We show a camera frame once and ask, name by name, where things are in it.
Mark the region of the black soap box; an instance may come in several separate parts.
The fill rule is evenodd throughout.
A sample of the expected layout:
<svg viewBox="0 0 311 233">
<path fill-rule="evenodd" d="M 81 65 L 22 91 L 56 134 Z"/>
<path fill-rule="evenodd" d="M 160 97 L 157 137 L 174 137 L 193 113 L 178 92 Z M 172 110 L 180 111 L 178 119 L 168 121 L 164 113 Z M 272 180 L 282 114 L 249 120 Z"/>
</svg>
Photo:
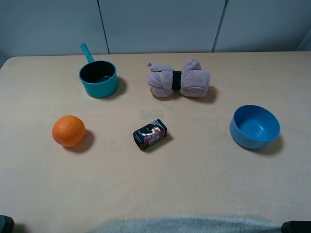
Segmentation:
<svg viewBox="0 0 311 233">
<path fill-rule="evenodd" d="M 165 124 L 156 119 L 133 132 L 133 138 L 138 148 L 143 151 L 167 137 L 168 129 Z"/>
</svg>

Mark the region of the orange fruit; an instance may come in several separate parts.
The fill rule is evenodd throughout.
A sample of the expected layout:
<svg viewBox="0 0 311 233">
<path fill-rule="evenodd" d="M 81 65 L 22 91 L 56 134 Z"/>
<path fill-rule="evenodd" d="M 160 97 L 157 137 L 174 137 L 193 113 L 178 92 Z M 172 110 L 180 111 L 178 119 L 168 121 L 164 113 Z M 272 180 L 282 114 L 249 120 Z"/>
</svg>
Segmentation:
<svg viewBox="0 0 311 233">
<path fill-rule="evenodd" d="M 76 116 L 66 115 L 57 120 L 52 137 L 64 147 L 73 147 L 81 142 L 86 133 L 84 123 Z"/>
</svg>

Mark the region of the pink rolled towel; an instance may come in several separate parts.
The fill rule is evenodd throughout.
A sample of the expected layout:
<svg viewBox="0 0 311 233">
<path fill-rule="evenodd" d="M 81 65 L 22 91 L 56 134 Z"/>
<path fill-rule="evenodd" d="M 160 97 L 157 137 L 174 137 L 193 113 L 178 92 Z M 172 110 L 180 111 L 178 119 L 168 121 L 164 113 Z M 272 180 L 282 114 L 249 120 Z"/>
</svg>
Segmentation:
<svg viewBox="0 0 311 233">
<path fill-rule="evenodd" d="M 166 64 L 148 64 L 148 85 L 152 95 L 166 98 L 178 91 L 185 97 L 204 97 L 207 94 L 210 71 L 203 70 L 197 59 L 189 60 L 181 71 Z"/>
</svg>

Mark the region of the blue plastic bowl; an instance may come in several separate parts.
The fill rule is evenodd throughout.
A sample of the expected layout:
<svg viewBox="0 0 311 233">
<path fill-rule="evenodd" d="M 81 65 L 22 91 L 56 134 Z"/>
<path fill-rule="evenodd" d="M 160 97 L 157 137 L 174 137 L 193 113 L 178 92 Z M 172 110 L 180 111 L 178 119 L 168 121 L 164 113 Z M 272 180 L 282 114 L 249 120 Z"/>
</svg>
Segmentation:
<svg viewBox="0 0 311 233">
<path fill-rule="evenodd" d="M 229 130 L 240 146 L 257 150 L 279 136 L 280 123 L 269 110 L 257 105 L 244 105 L 234 112 Z"/>
</svg>

